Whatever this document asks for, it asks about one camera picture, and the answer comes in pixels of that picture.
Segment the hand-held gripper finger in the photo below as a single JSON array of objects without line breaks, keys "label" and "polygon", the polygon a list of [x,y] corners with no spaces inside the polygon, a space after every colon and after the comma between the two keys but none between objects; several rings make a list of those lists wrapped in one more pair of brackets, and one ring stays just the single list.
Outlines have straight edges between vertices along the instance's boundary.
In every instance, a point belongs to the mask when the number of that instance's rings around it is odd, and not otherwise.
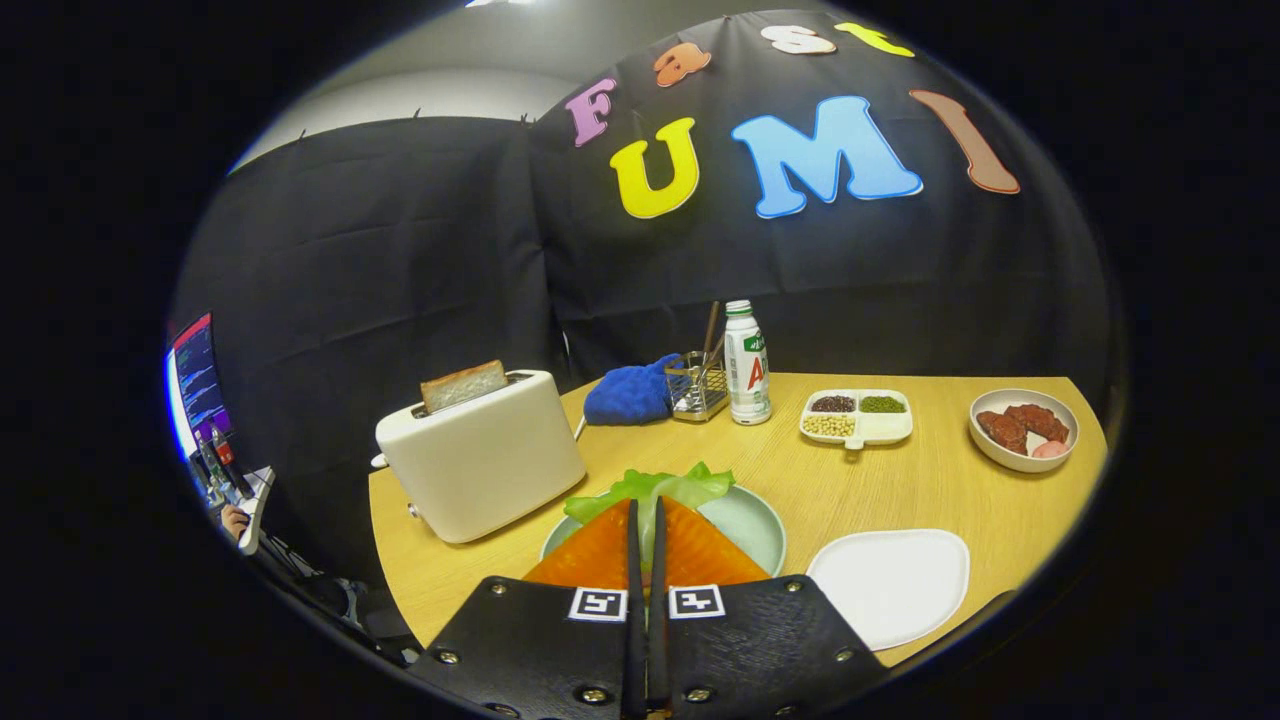
[{"label": "hand-held gripper finger", "polygon": [[616,503],[618,589],[479,582],[410,675],[489,719],[640,719],[646,628],[637,501]]},{"label": "hand-held gripper finger", "polygon": [[724,584],[671,579],[676,502],[655,506],[646,698],[669,719],[823,719],[890,670],[810,577]]}]

